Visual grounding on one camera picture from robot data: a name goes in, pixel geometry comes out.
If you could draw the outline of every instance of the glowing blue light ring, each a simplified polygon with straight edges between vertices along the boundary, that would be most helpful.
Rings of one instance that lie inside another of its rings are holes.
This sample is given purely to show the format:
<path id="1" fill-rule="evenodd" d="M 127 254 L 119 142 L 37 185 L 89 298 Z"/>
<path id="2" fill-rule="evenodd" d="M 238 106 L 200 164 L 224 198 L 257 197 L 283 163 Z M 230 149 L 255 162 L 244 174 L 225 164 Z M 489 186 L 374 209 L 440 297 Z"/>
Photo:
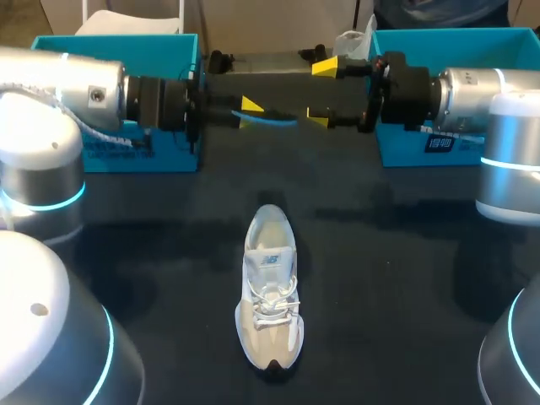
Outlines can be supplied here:
<path id="1" fill-rule="evenodd" d="M 75 203 L 77 200 L 79 200 L 83 196 L 85 189 L 86 189 L 86 183 L 83 183 L 83 186 L 81 187 L 81 189 L 73 197 L 69 198 L 68 200 L 66 200 L 64 202 L 59 202 L 58 204 L 52 204 L 52 205 L 28 205 L 28 204 L 24 204 L 23 202 L 13 200 L 4 190 L 2 190 L 2 195 L 3 195 L 4 198 L 6 198 L 8 200 L 8 202 L 10 204 L 13 204 L 14 206 L 27 208 L 30 211 L 35 211 L 35 212 L 45 212 L 45 211 L 54 211 L 55 209 L 64 208 L 64 207 L 67 207 L 70 204 Z"/>
<path id="2" fill-rule="evenodd" d="M 100 389 L 105 383 L 105 379 L 107 378 L 107 375 L 109 374 L 109 369 L 111 368 L 112 353 L 115 348 L 115 334 L 112 329 L 111 317 L 109 316 L 109 313 L 107 312 L 105 307 L 103 307 L 103 311 L 105 311 L 105 316 L 107 317 L 107 324 L 109 325 L 109 351 L 107 353 L 107 360 L 105 362 L 105 367 L 103 368 L 103 371 L 101 372 L 101 376 L 98 379 L 97 384 L 95 385 L 94 389 L 92 390 L 88 398 L 86 398 L 86 401 L 83 402 L 83 405 L 90 405 L 95 400 L 97 395 L 100 393 Z"/>
<path id="3" fill-rule="evenodd" d="M 537 392 L 538 395 L 540 395 L 540 386 L 537 385 L 536 382 L 532 379 L 531 375 L 525 368 L 525 365 L 523 365 L 523 362 L 520 359 L 520 355 L 517 353 L 516 343 L 514 342 L 514 335 L 512 333 L 512 316 L 514 315 L 514 307 L 516 306 L 517 299 L 520 298 L 521 293 L 517 295 L 516 299 L 512 303 L 512 306 L 510 307 L 510 312 L 508 313 L 508 338 L 510 339 L 510 348 L 512 349 L 512 354 L 514 354 L 514 359 L 516 359 L 517 366 L 520 368 L 521 373 L 527 380 L 527 382 L 531 385 L 532 389 Z"/>
<path id="4" fill-rule="evenodd" d="M 521 170 L 521 171 L 540 171 L 540 166 L 519 165 L 517 163 L 498 162 L 497 160 L 491 160 L 491 159 L 486 159 L 486 158 L 480 158 L 480 161 L 486 165 L 500 167 L 502 169 L 512 169 L 512 170 Z"/>

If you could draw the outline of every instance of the screw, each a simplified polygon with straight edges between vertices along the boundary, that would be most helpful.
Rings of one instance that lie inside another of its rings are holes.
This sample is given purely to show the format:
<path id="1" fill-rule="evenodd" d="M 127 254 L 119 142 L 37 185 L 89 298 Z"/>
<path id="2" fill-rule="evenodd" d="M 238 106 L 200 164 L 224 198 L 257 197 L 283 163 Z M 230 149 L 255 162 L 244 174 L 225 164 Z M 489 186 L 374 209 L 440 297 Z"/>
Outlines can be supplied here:
<path id="1" fill-rule="evenodd" d="M 94 89 L 90 92 L 90 99 L 96 103 L 100 103 L 105 99 L 105 94 L 99 89 Z"/>

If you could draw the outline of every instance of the blue cable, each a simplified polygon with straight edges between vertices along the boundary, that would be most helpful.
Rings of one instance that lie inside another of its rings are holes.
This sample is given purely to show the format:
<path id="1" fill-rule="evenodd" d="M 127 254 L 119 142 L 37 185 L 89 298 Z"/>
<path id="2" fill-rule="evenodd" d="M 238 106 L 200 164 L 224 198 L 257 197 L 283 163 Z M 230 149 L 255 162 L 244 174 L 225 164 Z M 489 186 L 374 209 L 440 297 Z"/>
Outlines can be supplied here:
<path id="1" fill-rule="evenodd" d="M 256 124 L 263 124 L 263 125 L 270 125 L 273 127 L 293 127 L 297 124 L 298 121 L 292 120 L 292 121 L 279 121 L 279 120 L 267 120 L 264 118 L 260 118 L 258 116 L 249 116 L 247 114 L 242 114 L 238 111 L 231 111 L 233 116 L 239 117 L 241 120 L 253 122 Z"/>

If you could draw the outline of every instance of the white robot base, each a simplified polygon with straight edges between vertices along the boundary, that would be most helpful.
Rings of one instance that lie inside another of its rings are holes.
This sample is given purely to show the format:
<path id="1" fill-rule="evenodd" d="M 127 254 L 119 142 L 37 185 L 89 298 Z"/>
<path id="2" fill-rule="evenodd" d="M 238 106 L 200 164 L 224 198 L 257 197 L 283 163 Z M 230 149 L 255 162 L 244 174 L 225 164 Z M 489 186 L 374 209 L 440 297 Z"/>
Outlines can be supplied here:
<path id="1" fill-rule="evenodd" d="M 83 140 L 60 110 L 15 93 L 0 94 L 0 230 L 48 246 L 82 229 Z"/>
<path id="2" fill-rule="evenodd" d="M 0 231 L 0 405 L 140 405 L 135 346 L 47 246 Z"/>

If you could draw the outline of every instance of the new balance sneaker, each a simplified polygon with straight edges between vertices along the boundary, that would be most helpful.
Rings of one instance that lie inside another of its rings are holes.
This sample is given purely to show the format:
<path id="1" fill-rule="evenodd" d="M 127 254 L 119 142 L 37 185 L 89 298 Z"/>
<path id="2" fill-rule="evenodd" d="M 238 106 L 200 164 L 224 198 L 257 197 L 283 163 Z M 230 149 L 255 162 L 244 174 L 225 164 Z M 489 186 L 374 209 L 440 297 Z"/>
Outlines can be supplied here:
<path id="1" fill-rule="evenodd" d="M 247 231 L 242 298 L 236 331 L 246 357 L 260 370 L 288 369 L 304 342 L 296 290 L 296 244 L 284 212 L 259 208 Z"/>

